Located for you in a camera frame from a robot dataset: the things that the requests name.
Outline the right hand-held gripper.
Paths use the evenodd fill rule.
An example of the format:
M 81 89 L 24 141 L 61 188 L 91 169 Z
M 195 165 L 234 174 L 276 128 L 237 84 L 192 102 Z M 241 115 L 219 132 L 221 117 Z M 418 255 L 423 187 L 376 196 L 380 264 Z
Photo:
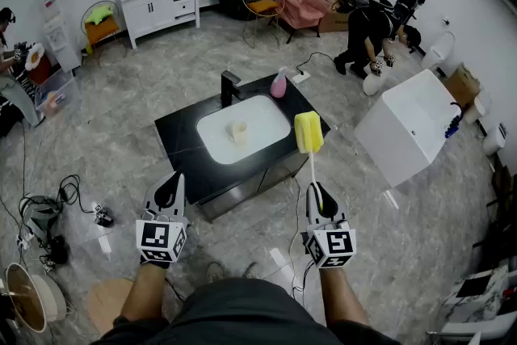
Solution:
M 302 233 L 306 252 L 317 268 L 343 267 L 356 254 L 356 234 L 346 217 L 345 205 L 322 183 L 306 191 L 306 217 L 310 225 Z M 329 223 L 318 224 L 320 218 Z

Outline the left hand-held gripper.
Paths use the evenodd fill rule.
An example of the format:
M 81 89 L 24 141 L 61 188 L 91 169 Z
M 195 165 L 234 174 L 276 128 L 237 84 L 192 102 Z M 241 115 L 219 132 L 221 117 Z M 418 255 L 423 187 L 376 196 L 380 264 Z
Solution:
M 141 262 L 168 268 L 179 260 L 187 241 L 189 221 L 186 217 L 173 218 L 154 211 L 169 209 L 174 215 L 184 214 L 184 174 L 173 172 L 161 177 L 146 192 L 144 205 L 148 210 L 136 221 L 136 245 Z

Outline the yellow sponge brush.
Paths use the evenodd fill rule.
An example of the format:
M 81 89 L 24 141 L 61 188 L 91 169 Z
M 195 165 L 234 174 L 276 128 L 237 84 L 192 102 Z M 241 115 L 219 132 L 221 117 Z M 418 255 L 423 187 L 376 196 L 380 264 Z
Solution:
M 294 129 L 299 153 L 307 154 L 309 157 L 311 183 L 316 193 L 318 211 L 322 212 L 323 199 L 321 190 L 317 184 L 314 167 L 314 154 L 317 153 L 324 144 L 320 116 L 315 111 L 299 113 L 295 115 Z

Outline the cream cup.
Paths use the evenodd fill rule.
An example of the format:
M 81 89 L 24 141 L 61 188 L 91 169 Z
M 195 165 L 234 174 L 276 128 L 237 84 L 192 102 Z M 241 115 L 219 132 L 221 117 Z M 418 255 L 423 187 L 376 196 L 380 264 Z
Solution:
M 226 132 L 229 135 L 229 139 L 235 145 L 244 145 L 247 141 L 247 123 L 244 121 L 236 120 L 229 122 L 225 127 Z

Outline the person's left forearm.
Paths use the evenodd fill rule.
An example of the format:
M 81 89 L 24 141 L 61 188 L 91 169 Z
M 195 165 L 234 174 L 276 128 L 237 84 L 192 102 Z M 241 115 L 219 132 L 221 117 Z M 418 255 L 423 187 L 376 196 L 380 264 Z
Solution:
M 166 269 L 152 263 L 140 266 L 120 316 L 129 321 L 162 317 Z

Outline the person's right forearm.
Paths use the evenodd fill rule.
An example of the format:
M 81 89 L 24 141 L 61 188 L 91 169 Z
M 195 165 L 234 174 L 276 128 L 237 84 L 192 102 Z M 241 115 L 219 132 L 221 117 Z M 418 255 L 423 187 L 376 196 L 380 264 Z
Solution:
M 341 267 L 320 268 L 319 275 L 327 326 L 346 321 L 369 326 L 368 316 L 349 284 L 345 271 Z

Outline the black sink cabinet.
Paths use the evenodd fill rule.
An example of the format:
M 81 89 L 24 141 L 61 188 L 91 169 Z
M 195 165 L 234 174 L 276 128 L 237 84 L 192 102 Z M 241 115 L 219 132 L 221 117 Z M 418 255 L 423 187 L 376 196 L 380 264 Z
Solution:
M 270 97 L 288 118 L 291 131 L 283 140 L 234 164 L 215 162 L 196 129 L 202 117 L 223 109 L 221 94 L 155 122 L 174 172 L 184 174 L 186 201 L 197 206 L 207 221 L 213 221 L 241 202 L 295 177 L 309 158 L 298 151 L 294 118 L 299 113 L 312 111 L 313 106 L 291 82 L 287 84 L 284 97 L 275 99 L 270 94 L 273 80 L 274 76 L 270 75 L 238 88 L 246 95 L 245 99 L 256 95 Z M 233 98 L 231 105 L 243 100 Z

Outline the small gripper on floor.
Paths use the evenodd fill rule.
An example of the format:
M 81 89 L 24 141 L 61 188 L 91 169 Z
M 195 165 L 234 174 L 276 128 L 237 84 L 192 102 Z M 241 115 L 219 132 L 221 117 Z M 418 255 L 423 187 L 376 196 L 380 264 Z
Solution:
M 114 220 L 110 217 L 108 210 L 100 204 L 95 206 L 95 224 L 104 228 L 110 228 L 114 224 Z

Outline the person's left shoe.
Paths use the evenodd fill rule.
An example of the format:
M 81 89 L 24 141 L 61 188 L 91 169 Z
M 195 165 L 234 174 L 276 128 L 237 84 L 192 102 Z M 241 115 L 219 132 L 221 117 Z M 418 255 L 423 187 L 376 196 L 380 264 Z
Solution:
M 217 262 L 211 262 L 207 266 L 206 278 L 209 283 L 223 280 L 225 278 L 225 271 L 223 267 Z

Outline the white sink basin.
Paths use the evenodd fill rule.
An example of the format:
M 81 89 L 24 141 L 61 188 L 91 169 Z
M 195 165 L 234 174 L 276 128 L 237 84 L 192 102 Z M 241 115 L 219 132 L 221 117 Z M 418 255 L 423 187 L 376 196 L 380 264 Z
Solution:
M 229 122 L 236 120 L 247 123 L 244 145 L 235 145 L 225 130 Z M 283 140 L 291 125 L 270 97 L 256 95 L 202 117 L 196 129 L 212 159 L 231 165 Z

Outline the white rectangular bathtub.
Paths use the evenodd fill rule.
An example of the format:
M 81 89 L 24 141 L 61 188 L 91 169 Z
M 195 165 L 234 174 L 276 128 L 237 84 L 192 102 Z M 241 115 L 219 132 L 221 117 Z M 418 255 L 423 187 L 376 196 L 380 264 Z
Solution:
M 448 125 L 460 109 L 428 69 L 386 90 L 355 127 L 390 187 L 404 183 L 433 163 Z

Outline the round wooden stool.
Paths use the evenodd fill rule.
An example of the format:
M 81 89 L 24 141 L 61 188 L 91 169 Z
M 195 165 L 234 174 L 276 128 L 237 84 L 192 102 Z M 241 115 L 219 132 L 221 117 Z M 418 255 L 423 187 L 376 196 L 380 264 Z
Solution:
M 86 295 L 86 310 L 100 335 L 113 327 L 133 282 L 125 278 L 108 279 L 94 284 Z

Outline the white headset on floor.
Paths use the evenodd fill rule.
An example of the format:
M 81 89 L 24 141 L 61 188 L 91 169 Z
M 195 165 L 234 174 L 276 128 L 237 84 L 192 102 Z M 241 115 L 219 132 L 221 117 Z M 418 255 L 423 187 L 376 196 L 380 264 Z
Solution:
M 19 202 L 19 214 L 23 227 L 43 244 L 51 238 L 50 230 L 61 214 L 54 199 L 46 196 L 27 195 Z

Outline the pink soap bottle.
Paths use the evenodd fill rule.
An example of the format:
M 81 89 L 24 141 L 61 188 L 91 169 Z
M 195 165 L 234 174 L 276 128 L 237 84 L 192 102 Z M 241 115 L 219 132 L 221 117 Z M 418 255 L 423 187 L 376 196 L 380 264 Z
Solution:
M 275 76 L 270 87 L 270 94 L 275 99 L 281 99 L 284 97 L 287 89 L 287 78 L 284 73 L 284 68 L 280 68 Z

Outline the white round lid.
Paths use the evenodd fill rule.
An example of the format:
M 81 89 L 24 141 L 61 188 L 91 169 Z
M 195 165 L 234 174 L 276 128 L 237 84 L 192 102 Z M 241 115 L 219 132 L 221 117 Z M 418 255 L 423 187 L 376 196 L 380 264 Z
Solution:
M 363 81 L 363 90 L 367 96 L 375 95 L 380 88 L 383 86 L 385 82 L 385 77 L 383 74 L 375 75 L 368 74 L 367 77 Z

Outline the person in grey clothes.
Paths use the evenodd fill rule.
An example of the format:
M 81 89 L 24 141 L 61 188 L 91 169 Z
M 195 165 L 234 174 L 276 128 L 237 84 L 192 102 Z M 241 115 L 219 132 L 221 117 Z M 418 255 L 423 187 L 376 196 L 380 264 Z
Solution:
M 323 326 L 280 286 L 230 278 L 196 289 L 172 322 L 118 317 L 91 345 L 401 345 L 358 322 Z

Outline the clear plastic storage bin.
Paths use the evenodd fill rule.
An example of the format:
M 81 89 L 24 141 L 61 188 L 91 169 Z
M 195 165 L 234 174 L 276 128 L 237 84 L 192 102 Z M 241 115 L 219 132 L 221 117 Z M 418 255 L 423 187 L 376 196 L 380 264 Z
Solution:
M 80 100 L 74 71 L 59 69 L 35 91 L 36 110 L 48 118 L 76 107 Z

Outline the black bathtub faucet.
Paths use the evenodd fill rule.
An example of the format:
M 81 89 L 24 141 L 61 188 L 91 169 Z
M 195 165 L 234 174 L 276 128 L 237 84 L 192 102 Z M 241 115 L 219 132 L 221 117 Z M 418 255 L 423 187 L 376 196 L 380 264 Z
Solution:
M 460 122 L 462 121 L 462 119 L 464 117 L 464 111 L 463 111 L 461 105 L 458 104 L 458 102 L 452 102 L 451 105 L 454 106 L 454 107 L 458 107 L 460 109 L 460 114 L 454 116 L 454 118 L 452 119 L 451 123 L 448 125 L 448 128 L 447 128 L 447 130 L 445 131 L 445 134 L 444 134 L 444 137 L 446 139 L 450 138 L 455 132 L 458 131 L 459 124 L 460 124 Z

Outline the round beige drum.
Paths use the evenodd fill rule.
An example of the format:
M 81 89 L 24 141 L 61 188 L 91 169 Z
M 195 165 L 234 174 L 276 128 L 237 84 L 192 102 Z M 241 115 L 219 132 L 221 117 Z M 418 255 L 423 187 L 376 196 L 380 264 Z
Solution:
M 65 319 L 65 297 L 49 276 L 30 275 L 20 264 L 11 263 L 6 286 L 15 314 L 30 330 L 43 333 L 50 322 Z

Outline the orange beanbag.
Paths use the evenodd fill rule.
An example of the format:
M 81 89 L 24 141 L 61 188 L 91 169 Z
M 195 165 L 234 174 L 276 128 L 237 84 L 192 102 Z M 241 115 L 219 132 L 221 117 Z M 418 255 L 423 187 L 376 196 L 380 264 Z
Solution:
M 28 72 L 29 79 L 36 85 L 42 85 L 51 76 L 52 65 L 47 55 L 44 54 L 38 66 Z

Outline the white vanity cabinet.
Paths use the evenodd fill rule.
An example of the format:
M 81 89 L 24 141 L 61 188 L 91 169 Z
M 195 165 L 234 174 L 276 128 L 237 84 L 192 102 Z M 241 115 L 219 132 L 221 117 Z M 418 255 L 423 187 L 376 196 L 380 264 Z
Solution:
M 179 24 L 200 27 L 200 0 L 119 0 L 133 49 L 136 39 Z

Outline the white water dispenser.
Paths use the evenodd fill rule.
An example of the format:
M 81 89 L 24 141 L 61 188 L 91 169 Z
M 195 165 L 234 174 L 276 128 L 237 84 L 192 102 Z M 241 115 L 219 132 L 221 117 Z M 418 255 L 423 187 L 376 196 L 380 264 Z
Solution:
M 59 0 L 44 0 L 43 33 L 57 62 L 65 72 L 71 72 L 82 63 L 77 37 L 69 24 Z

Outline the flower shaped pillow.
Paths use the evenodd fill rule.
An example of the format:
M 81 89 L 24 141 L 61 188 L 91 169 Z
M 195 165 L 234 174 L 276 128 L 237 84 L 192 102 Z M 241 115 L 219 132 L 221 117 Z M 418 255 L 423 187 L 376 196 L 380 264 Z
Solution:
M 38 67 L 41 59 L 45 55 L 44 46 L 41 43 L 33 44 L 27 54 L 25 69 L 26 71 L 32 71 Z

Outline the white toilet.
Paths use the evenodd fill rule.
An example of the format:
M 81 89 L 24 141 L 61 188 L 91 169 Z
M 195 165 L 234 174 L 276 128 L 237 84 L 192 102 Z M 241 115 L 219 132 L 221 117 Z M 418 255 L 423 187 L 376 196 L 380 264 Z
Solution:
M 437 69 L 452 53 L 456 42 L 455 35 L 445 31 L 427 50 L 421 62 L 422 69 Z

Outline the green star pillow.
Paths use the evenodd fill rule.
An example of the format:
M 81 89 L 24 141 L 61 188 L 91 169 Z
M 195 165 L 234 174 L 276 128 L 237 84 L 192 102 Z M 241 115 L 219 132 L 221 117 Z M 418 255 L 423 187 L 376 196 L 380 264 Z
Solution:
M 94 25 L 100 24 L 103 20 L 113 15 L 112 8 L 106 4 L 98 6 L 92 10 L 90 15 L 85 19 L 85 23 L 92 23 Z

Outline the pink folding chair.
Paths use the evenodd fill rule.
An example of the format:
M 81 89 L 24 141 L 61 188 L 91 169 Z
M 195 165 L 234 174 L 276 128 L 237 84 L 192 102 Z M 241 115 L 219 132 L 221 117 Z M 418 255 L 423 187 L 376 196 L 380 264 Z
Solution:
M 330 10 L 326 0 L 284 0 L 284 8 L 279 17 L 289 25 L 289 44 L 297 30 L 312 28 L 319 37 L 319 23 Z

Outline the brown cardboard box by wall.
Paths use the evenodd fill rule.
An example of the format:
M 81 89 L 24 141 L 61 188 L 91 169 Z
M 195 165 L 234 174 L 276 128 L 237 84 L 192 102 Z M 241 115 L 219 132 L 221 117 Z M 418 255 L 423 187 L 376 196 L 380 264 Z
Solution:
M 470 107 L 481 90 L 480 82 L 464 63 L 457 66 L 456 70 L 445 80 L 444 85 L 462 108 Z

